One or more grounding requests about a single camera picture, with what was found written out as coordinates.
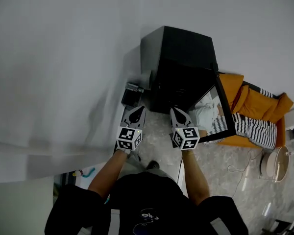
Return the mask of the white cloth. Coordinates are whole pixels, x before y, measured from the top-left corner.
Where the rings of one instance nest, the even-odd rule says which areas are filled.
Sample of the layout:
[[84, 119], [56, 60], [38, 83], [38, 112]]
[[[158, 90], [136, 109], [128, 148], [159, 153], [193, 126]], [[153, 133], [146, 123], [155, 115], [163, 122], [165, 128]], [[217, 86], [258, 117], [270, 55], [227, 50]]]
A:
[[212, 98], [208, 92], [196, 105], [189, 111], [189, 116], [193, 124], [199, 129], [207, 133], [213, 130], [213, 123], [219, 115], [219, 107], [221, 106], [218, 96]]

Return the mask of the person's right forearm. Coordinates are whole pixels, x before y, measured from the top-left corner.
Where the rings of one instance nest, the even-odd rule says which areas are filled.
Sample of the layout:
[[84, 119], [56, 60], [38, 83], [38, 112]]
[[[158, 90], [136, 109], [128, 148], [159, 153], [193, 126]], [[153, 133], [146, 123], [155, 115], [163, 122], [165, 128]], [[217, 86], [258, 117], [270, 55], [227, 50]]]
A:
[[189, 199], [199, 205], [203, 200], [210, 197], [208, 182], [202, 173], [192, 150], [182, 151], [184, 164], [186, 190]]

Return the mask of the person's grey trousers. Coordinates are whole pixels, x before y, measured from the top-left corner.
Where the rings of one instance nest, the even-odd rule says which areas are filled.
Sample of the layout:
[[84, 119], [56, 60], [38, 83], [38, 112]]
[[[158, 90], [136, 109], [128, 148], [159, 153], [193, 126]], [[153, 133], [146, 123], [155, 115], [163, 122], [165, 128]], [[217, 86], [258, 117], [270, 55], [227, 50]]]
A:
[[136, 153], [130, 153], [128, 155], [128, 158], [123, 165], [120, 174], [118, 176], [118, 179], [127, 176], [127, 175], [132, 175], [132, 174], [139, 174], [142, 172], [148, 172], [160, 177], [166, 177], [172, 179], [171, 176], [169, 176], [166, 172], [163, 170], [159, 169], [151, 169], [147, 170], [145, 166], [141, 163], [140, 156]]

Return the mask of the black white striped blanket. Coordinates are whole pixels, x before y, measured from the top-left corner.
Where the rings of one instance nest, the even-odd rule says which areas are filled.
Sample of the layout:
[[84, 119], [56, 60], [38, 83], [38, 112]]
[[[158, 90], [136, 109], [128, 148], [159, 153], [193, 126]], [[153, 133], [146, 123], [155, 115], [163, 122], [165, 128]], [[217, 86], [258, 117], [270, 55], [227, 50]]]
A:
[[234, 113], [232, 115], [236, 134], [262, 148], [274, 149], [277, 140], [277, 126], [270, 121], [253, 119]]

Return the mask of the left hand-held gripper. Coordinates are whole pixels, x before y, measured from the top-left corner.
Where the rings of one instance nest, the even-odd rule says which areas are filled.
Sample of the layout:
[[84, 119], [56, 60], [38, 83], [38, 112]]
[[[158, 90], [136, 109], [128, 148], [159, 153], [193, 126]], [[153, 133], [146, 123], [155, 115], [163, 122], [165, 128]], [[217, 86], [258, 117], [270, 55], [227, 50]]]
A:
[[135, 151], [143, 140], [145, 119], [145, 106], [136, 107], [125, 113], [117, 131], [117, 149], [123, 150], [127, 154], [131, 151]]

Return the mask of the teal curved object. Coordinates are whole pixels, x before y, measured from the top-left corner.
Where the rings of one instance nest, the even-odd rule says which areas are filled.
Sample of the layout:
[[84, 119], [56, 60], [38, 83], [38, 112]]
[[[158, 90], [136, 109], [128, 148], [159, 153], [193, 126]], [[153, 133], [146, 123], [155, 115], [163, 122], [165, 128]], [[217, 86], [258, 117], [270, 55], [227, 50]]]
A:
[[95, 170], [96, 170], [96, 169], [93, 167], [92, 169], [89, 170], [88, 173], [83, 173], [82, 177], [83, 177], [83, 178], [89, 178], [89, 177], [93, 174], [93, 172], [94, 172]]

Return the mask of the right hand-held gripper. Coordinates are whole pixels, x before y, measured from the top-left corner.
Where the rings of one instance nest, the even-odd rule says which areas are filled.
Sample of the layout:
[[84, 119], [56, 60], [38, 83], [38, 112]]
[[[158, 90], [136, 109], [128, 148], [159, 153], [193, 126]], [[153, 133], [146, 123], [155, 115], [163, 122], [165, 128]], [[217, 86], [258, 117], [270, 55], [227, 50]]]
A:
[[200, 136], [198, 128], [194, 127], [191, 117], [183, 110], [173, 107], [170, 109], [170, 118], [173, 127], [173, 143], [180, 150], [195, 149]]

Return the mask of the striped throw pillow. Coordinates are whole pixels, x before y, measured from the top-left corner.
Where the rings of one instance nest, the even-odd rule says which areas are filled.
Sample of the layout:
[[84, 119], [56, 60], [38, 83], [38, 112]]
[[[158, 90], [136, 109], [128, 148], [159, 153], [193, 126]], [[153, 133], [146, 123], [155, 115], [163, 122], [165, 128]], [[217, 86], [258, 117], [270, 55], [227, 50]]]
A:
[[263, 88], [260, 88], [259, 93], [266, 96], [266, 97], [274, 98], [274, 95], [272, 93], [270, 93], [269, 91], [264, 90]]

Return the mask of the black cabinet fridge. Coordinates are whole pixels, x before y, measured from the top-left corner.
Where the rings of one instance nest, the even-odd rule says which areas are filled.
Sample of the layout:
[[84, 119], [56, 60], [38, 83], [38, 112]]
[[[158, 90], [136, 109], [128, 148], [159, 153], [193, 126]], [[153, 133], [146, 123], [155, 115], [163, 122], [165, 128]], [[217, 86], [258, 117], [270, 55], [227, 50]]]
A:
[[151, 72], [150, 107], [168, 114], [189, 111], [215, 85], [218, 65], [211, 37], [170, 26], [146, 35], [140, 44], [141, 69]]

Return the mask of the person's black shirt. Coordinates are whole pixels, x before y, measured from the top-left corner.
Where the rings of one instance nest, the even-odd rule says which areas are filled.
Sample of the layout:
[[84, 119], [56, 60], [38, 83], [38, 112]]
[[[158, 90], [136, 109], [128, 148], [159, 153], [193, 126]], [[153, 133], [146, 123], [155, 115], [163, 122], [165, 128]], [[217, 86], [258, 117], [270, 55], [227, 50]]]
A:
[[112, 210], [120, 212], [119, 235], [248, 235], [230, 197], [212, 196], [194, 204], [168, 178], [149, 172], [116, 181], [108, 201], [96, 192], [67, 185], [48, 217], [45, 235], [108, 235]]

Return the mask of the black glass fridge door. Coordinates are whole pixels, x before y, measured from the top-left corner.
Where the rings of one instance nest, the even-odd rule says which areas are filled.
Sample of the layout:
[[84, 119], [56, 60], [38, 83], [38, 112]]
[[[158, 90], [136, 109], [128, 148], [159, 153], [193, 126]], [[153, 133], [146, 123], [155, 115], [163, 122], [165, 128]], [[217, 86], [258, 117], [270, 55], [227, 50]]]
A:
[[216, 62], [212, 62], [207, 69], [210, 73], [201, 79], [201, 82], [210, 82], [211, 86], [207, 89], [207, 92], [203, 94], [201, 99], [208, 93], [211, 93], [212, 98], [218, 96], [221, 106], [219, 107], [219, 115], [213, 123], [213, 130], [209, 133], [203, 130], [199, 131], [200, 143], [214, 143], [220, 142], [227, 137], [236, 134], [234, 121], [230, 106], [221, 83], [218, 65]]

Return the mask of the person's left forearm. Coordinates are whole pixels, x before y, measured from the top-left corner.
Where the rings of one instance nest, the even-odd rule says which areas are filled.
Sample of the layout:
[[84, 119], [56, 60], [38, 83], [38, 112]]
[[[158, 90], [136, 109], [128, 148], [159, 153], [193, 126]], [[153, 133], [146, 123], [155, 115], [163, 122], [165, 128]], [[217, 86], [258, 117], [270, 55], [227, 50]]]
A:
[[96, 192], [103, 199], [106, 199], [118, 179], [127, 156], [128, 154], [125, 152], [117, 150], [94, 177], [88, 190]]

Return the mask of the black waste bin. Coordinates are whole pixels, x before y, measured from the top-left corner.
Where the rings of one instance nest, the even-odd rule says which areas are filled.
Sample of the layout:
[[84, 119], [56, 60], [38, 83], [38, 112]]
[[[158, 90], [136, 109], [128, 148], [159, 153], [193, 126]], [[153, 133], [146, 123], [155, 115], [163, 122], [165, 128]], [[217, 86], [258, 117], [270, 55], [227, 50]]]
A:
[[141, 100], [142, 94], [143, 93], [125, 89], [122, 97], [122, 104], [129, 107], [137, 107]]

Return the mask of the orange sofa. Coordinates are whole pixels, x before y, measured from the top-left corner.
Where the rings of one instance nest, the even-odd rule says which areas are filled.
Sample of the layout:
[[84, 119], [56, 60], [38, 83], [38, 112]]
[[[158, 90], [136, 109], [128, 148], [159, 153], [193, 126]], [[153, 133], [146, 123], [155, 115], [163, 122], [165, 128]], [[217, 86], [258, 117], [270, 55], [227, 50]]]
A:
[[[249, 118], [270, 121], [277, 126], [277, 140], [275, 148], [280, 148], [286, 142], [285, 114], [292, 108], [294, 102], [286, 93], [274, 98], [259, 93], [260, 87], [244, 81], [243, 75], [220, 74], [231, 113], [239, 113]], [[239, 147], [260, 147], [251, 143], [248, 138], [237, 134], [218, 142], [221, 145]]]

